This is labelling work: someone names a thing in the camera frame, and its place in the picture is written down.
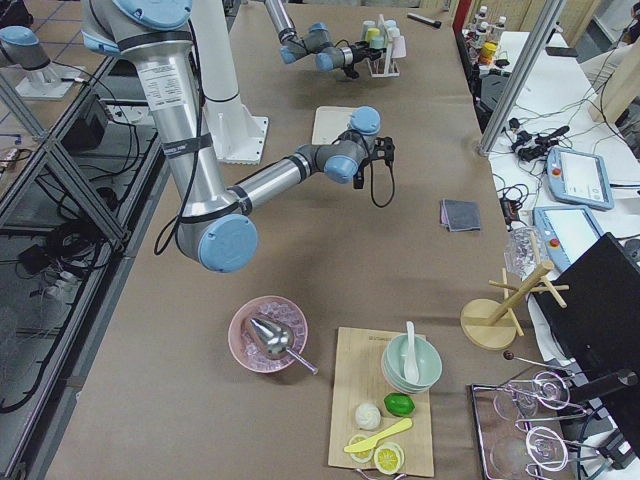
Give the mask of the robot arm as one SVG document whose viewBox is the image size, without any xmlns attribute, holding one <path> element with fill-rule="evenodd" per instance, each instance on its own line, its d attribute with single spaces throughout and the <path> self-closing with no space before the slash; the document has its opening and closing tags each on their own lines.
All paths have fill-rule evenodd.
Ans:
<svg viewBox="0 0 640 480">
<path fill-rule="evenodd" d="M 379 147 L 380 116 L 357 108 L 334 142 L 303 145 L 229 186 L 221 161 L 258 144 L 242 104 L 224 9 L 215 1 L 85 1 L 87 49 L 131 62 L 182 203 L 172 228 L 187 257 L 216 272 L 244 267 L 258 246 L 251 211 L 315 173 L 357 178 Z"/>
<path fill-rule="evenodd" d="M 365 60 L 378 60 L 384 46 L 374 47 L 373 42 L 361 40 L 339 47 L 333 43 L 328 28 L 322 22 L 312 24 L 305 36 L 299 36 L 280 0 L 266 0 L 265 6 L 280 42 L 280 55 L 285 64 L 292 64 L 306 56 L 314 55 L 320 71 L 341 69 L 349 78 L 358 78 L 354 65 Z"/>
</svg>

